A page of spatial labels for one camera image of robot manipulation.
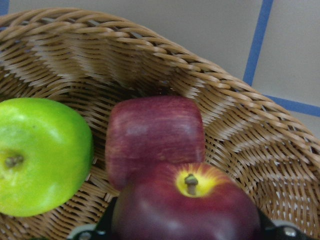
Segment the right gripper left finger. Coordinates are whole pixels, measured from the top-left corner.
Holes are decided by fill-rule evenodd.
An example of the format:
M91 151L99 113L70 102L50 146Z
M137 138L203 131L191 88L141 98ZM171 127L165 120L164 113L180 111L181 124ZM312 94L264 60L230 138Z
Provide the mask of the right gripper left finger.
M75 227L67 236L68 240L115 240L112 234L112 217L117 202L113 197L97 224Z

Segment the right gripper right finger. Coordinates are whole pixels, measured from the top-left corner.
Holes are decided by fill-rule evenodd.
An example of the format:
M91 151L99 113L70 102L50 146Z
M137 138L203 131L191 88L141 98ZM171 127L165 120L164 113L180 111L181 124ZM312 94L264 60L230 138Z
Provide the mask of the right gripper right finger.
M287 221L272 221L258 209L262 240L311 240L312 238Z

